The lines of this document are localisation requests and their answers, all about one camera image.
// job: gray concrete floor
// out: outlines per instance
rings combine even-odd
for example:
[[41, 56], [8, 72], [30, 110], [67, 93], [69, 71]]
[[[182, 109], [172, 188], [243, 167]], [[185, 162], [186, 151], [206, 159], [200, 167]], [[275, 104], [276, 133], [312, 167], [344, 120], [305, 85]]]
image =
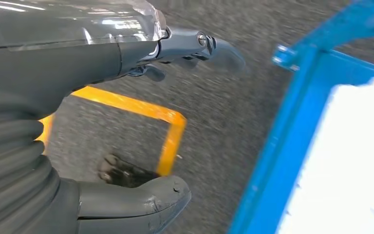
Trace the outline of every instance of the gray concrete floor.
[[[249, 73], [232, 76], [205, 66], [189, 74], [168, 68], [170, 83], [124, 77], [97, 87], [181, 112], [188, 125], [174, 174], [193, 191], [168, 234], [225, 233], [257, 161], [290, 73], [270, 62], [278, 43], [292, 44], [348, 0], [151, 0], [169, 25], [203, 29], [237, 46]], [[374, 62], [374, 44], [347, 48]], [[153, 170], [168, 125], [68, 97], [57, 112], [48, 153], [64, 177], [97, 181], [110, 152]]]

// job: blue cart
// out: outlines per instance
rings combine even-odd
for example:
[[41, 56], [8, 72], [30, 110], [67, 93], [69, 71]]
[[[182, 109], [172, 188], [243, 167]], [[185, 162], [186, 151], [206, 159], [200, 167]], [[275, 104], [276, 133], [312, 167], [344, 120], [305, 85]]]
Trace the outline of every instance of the blue cart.
[[333, 50], [374, 37], [374, 0], [354, 1], [293, 46], [278, 46], [273, 62], [294, 73], [230, 234], [274, 234], [294, 190], [331, 89], [361, 85], [374, 64]]

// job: transparent plastic cover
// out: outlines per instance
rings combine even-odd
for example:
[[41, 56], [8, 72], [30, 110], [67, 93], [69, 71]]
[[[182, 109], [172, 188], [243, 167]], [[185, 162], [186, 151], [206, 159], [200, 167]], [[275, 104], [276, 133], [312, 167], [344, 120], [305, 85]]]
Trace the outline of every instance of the transparent plastic cover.
[[0, 47], [31, 50], [157, 41], [165, 19], [145, 0], [3, 0]]

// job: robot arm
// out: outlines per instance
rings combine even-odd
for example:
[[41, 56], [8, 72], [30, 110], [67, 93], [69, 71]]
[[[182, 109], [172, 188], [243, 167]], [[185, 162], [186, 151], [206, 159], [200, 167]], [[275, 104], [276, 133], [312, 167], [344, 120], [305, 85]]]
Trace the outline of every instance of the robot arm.
[[160, 80], [155, 62], [193, 67], [224, 54], [243, 67], [228, 43], [167, 27], [144, 0], [0, 1], [0, 234], [160, 233], [190, 201], [182, 179], [129, 189], [60, 178], [34, 141], [38, 120], [86, 85]]

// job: floor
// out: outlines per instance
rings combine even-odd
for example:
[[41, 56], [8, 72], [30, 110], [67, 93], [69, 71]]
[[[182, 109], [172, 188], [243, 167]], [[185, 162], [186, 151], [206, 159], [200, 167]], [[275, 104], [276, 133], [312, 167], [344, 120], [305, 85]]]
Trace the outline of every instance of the floor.
[[[349, 0], [150, 0], [167, 24], [202, 29], [239, 48], [246, 74], [199, 66], [168, 67], [166, 82], [124, 77], [98, 88], [163, 105], [188, 120], [173, 173], [193, 191], [168, 234], [222, 234], [290, 82], [270, 62], [278, 43], [292, 44]], [[374, 44], [345, 51], [374, 62]], [[154, 170], [168, 124], [68, 97], [56, 114], [48, 154], [64, 177], [98, 181], [98, 161], [111, 152]]]

